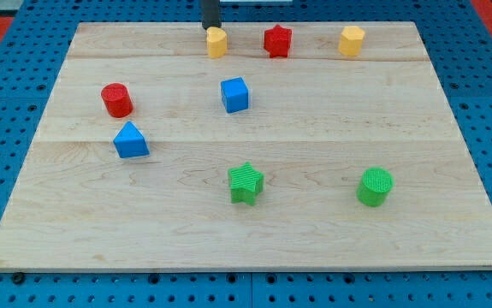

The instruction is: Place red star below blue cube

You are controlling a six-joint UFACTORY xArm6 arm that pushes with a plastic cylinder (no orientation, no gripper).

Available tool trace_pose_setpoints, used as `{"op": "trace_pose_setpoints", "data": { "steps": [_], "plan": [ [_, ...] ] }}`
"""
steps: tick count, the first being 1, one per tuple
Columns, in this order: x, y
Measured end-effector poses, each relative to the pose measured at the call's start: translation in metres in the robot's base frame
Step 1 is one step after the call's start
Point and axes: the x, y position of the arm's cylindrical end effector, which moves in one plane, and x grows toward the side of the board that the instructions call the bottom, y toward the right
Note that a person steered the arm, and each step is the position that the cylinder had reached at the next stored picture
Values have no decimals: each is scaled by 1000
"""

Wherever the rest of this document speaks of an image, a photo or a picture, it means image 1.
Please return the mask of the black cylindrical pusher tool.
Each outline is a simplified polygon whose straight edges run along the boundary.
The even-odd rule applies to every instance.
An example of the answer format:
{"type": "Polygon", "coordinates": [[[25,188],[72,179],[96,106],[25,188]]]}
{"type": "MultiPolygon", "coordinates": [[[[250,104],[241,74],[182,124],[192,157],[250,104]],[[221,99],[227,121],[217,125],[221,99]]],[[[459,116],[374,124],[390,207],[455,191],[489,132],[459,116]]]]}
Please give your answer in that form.
{"type": "Polygon", "coordinates": [[[200,0],[201,23],[204,30],[222,24],[220,1],[200,0]]]}

